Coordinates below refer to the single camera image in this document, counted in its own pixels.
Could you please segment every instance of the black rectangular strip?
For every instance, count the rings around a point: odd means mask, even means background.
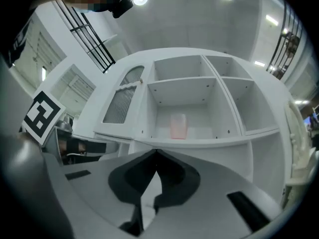
[[[65,177],[69,180],[77,179],[86,175],[91,174],[88,170],[82,170],[75,173],[67,173]]]
[[[227,195],[228,199],[237,209],[246,224],[250,227],[252,232],[255,232],[265,225],[270,220],[262,214],[262,212],[242,193],[234,192]]]

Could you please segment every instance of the person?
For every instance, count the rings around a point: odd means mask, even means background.
[[[7,2],[1,0],[1,8],[4,9],[2,18],[5,22],[2,23],[2,32],[5,33],[1,37],[0,52],[4,57],[8,67],[11,67],[15,60],[20,57],[21,52],[25,47],[26,32],[28,29],[29,21],[37,6],[53,0],[14,0]],[[113,11],[117,9],[117,5],[121,0],[63,0],[65,3],[70,4],[79,9],[92,10],[92,11]],[[132,1],[125,1],[126,4],[118,6],[122,15],[133,6]]]

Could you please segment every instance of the pink transparent container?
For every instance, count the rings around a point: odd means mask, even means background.
[[[170,116],[170,137],[172,139],[186,139],[187,119],[185,114],[172,114]]]

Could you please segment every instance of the ceiling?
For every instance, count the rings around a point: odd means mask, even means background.
[[[249,60],[260,7],[260,0],[148,0],[116,21],[132,52],[194,47]]]

